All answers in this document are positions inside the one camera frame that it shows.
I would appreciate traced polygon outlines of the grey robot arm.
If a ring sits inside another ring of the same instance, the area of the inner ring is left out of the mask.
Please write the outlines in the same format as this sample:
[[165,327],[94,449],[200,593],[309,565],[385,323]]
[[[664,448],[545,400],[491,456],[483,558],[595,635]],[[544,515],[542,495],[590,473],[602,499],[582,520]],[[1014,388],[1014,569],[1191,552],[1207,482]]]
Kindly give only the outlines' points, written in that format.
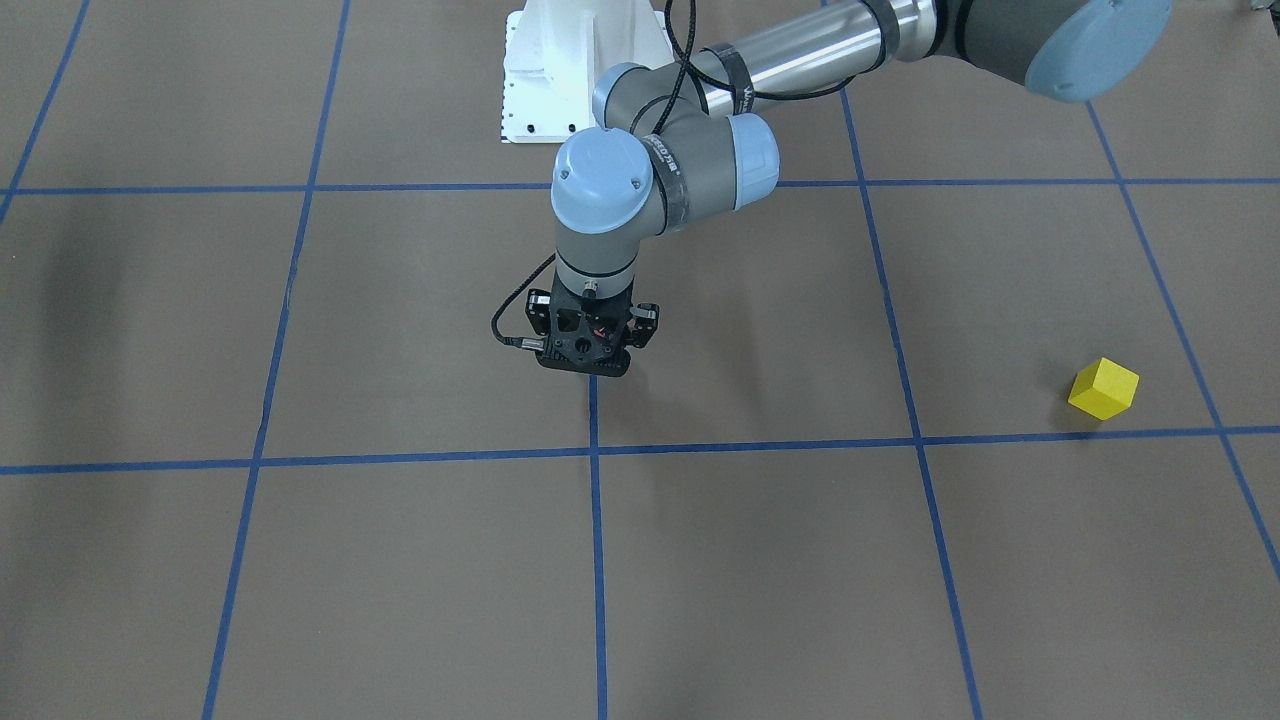
[[593,126],[559,146],[550,179],[552,287],[516,288],[531,334],[495,341],[549,369],[620,377],[660,309],[634,301],[644,240],[737,211],[778,184],[762,110],[833,95],[892,61],[948,56],[1060,102],[1125,79],[1169,22],[1169,1],[831,1],[736,42],[673,41],[650,68],[616,64],[589,97]]

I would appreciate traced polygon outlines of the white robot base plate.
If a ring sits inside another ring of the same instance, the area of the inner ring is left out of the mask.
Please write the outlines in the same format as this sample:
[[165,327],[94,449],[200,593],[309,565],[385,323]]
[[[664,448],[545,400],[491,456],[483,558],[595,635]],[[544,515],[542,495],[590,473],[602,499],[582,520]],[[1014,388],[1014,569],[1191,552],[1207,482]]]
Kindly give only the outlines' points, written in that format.
[[504,23],[503,143],[561,143],[593,127],[593,90],[608,69],[672,61],[650,1],[526,1]]

